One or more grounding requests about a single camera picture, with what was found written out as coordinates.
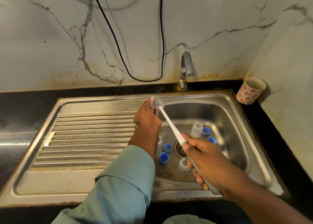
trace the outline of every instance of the countertop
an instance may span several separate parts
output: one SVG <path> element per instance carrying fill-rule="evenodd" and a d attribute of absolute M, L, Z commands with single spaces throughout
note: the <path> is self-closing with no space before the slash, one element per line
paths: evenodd
<path fill-rule="evenodd" d="M 241 80 L 187 83 L 188 91 L 225 90 L 237 92 Z M 23 157 L 28 145 L 41 124 L 52 110 L 58 98 L 84 96 L 113 96 L 145 93 L 176 92 L 177 84 L 82 88 L 48 91 L 0 93 L 0 189 L 5 185 Z M 276 174 L 288 190 L 281 198 L 313 220 L 313 183 L 303 170 L 279 132 L 258 103 L 242 105 L 265 154 L 272 162 Z M 75 206 L 20 207 L 0 209 L 2 223 L 50 223 L 60 210 Z M 159 221 L 176 214 L 194 214 L 226 223 L 227 218 L 251 223 L 236 204 L 226 201 L 193 201 L 181 203 L 152 203 L 147 211 L 146 222 L 163 213 Z"/>

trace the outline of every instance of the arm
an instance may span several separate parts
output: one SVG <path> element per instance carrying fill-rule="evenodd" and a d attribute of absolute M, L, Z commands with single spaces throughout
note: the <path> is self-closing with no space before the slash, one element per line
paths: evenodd
<path fill-rule="evenodd" d="M 137 111 L 138 125 L 128 146 L 96 177 L 96 184 L 82 204 L 65 209 L 53 221 L 67 224 L 143 223 L 154 182 L 154 157 L 161 120 L 150 100 Z"/>
<path fill-rule="evenodd" d="M 228 200 L 236 202 L 256 224 L 312 224 L 287 203 L 253 182 L 243 171 L 234 166 L 213 143 L 183 134 L 188 144 L 183 149 L 194 159 L 199 172 Z M 194 169 L 194 176 L 201 185 L 202 177 Z"/>

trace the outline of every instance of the person's right hand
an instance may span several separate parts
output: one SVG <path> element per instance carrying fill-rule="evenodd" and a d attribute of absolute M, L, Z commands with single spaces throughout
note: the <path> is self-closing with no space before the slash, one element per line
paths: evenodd
<path fill-rule="evenodd" d="M 183 146 L 185 153 L 194 160 L 202 176 L 219 189 L 225 198 L 231 200 L 236 190 L 247 182 L 252 182 L 243 171 L 230 162 L 218 146 L 207 140 L 192 138 L 187 134 L 182 135 L 187 141 Z M 193 168 L 196 181 L 208 189 L 190 160 L 186 158 L 186 161 L 188 166 Z"/>

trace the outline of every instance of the blue bottle ring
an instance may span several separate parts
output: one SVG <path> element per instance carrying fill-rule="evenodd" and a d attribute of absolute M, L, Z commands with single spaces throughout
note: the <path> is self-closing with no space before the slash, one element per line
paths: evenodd
<path fill-rule="evenodd" d="M 159 156 L 160 163 L 165 164 L 169 158 L 170 158 L 170 156 L 166 152 L 160 153 L 160 156 Z"/>
<path fill-rule="evenodd" d="M 211 133 L 211 130 L 208 127 L 203 127 L 202 134 L 208 136 Z"/>
<path fill-rule="evenodd" d="M 215 138 L 208 137 L 207 140 L 210 141 L 210 142 L 212 142 L 212 143 L 214 143 L 214 144 L 216 144 Z"/>
<path fill-rule="evenodd" d="M 166 153 L 170 153 L 170 152 L 172 151 L 172 145 L 169 144 L 169 143 L 164 144 L 163 150 L 164 150 Z"/>

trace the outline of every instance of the wall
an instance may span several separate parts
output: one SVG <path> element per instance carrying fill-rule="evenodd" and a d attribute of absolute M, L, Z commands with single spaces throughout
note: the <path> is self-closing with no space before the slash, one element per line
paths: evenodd
<path fill-rule="evenodd" d="M 196 77 L 241 79 L 287 0 L 164 0 L 164 76 L 187 50 Z M 159 0 L 100 0 L 133 76 L 160 76 Z M 0 0 L 0 92 L 142 84 L 131 79 L 95 0 Z"/>
<path fill-rule="evenodd" d="M 313 2 L 289 0 L 246 77 L 268 84 L 260 98 L 313 180 Z"/>

